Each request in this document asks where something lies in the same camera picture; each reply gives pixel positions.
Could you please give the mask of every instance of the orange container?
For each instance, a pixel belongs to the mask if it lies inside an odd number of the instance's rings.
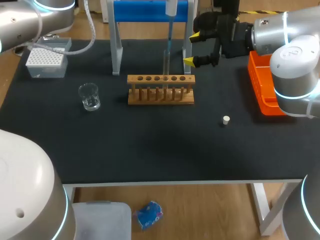
[[[285,115],[279,108],[270,71],[271,55],[259,56],[256,51],[249,55],[248,71],[260,110],[267,116]]]

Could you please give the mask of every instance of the clear glass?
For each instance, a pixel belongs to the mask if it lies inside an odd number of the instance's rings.
[[[86,83],[79,87],[79,96],[82,98],[83,106],[87,111],[95,111],[100,108],[98,86],[94,83]]]

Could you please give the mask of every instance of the wooden test tube rack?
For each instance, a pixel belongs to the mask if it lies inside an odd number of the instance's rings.
[[[194,75],[128,75],[127,83],[131,85],[128,96],[129,105],[195,103],[192,89],[192,85],[196,84]]]

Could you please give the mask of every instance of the black tabletop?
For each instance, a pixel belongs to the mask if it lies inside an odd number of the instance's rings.
[[[88,42],[73,41],[72,49]],[[164,40],[123,40],[120,76],[110,43],[68,57],[65,78],[31,78],[26,52],[0,109],[0,128],[40,145],[64,184],[301,179],[319,161],[318,119],[260,113],[248,57],[193,69],[195,105],[128,105],[128,74],[161,74]],[[193,45],[209,54],[213,42]],[[182,74],[173,41],[171,74]],[[101,107],[84,110],[78,87],[99,87]],[[231,120],[222,127],[222,117]]]

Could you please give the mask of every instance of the table leg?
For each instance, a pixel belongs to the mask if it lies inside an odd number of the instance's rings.
[[[269,204],[263,183],[251,183],[254,203],[260,223],[260,234],[262,236],[270,236],[274,233],[277,227],[281,224],[283,206],[291,194],[291,192],[298,185],[298,182],[288,182],[285,188],[282,189],[278,200],[269,209]]]
[[[70,200],[71,203],[74,202],[74,198],[75,198],[75,191],[76,191],[76,188],[75,187],[72,187],[72,186],[68,186],[66,184],[63,185],[65,191],[66,191],[66,194]]]

